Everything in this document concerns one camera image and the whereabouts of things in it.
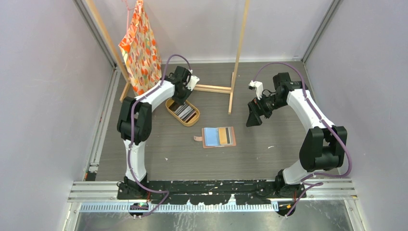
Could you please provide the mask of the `gold striped credit card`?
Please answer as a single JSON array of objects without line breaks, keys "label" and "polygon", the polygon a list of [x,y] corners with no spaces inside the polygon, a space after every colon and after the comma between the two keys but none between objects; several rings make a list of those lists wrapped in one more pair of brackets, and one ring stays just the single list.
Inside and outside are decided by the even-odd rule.
[{"label": "gold striped credit card", "polygon": [[217,129],[218,131],[218,141],[220,145],[231,145],[231,129],[230,127],[221,127]]}]

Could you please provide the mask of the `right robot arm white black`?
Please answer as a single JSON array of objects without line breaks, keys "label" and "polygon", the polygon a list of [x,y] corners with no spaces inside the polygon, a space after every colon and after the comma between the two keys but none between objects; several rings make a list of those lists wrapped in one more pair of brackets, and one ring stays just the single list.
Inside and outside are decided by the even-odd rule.
[{"label": "right robot arm white black", "polygon": [[278,73],[273,83],[275,90],[269,94],[264,93],[262,82],[252,80],[249,83],[248,88],[256,91],[256,97],[248,103],[246,126],[260,126],[261,116],[270,118],[274,110],[284,106],[291,107],[300,119],[306,136],[299,159],[280,170],[274,181],[275,193],[284,198],[299,191],[306,179],[316,175],[329,177],[328,171],[343,165],[347,131],[324,116],[303,79],[292,81],[289,73]]}]

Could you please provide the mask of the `orange oval tray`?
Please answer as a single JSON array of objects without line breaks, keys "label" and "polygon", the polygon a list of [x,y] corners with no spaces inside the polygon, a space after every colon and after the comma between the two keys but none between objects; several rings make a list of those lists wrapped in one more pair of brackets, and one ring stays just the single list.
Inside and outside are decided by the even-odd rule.
[{"label": "orange oval tray", "polygon": [[185,101],[183,105],[168,99],[165,103],[167,111],[182,125],[191,127],[196,124],[200,117],[200,111],[190,102]]}]

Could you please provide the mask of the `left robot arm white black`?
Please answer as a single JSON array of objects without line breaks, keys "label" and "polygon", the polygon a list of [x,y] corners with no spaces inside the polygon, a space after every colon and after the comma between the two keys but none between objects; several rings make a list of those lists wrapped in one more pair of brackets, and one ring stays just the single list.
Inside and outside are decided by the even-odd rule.
[{"label": "left robot arm white black", "polygon": [[148,191],[145,145],[152,131],[154,110],[167,99],[185,103],[199,80],[191,70],[177,66],[146,93],[123,100],[117,130],[126,148],[127,169],[123,183],[134,198],[142,199]]}]

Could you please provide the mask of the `brown leather card holder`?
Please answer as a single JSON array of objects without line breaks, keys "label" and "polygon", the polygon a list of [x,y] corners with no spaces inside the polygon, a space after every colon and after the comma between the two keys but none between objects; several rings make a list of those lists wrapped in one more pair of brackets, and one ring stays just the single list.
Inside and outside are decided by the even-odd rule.
[{"label": "brown leather card holder", "polygon": [[236,146],[234,127],[202,128],[201,136],[194,136],[193,139],[202,142],[203,148]]}]

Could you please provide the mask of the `stack of credit cards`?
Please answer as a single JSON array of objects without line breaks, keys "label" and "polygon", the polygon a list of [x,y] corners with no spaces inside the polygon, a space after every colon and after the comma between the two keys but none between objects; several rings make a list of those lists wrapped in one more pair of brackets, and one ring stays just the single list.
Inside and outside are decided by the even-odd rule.
[{"label": "stack of credit cards", "polygon": [[176,109],[174,113],[177,118],[181,119],[181,121],[186,121],[195,113],[195,109],[193,109],[190,104],[184,103],[178,109]]}]

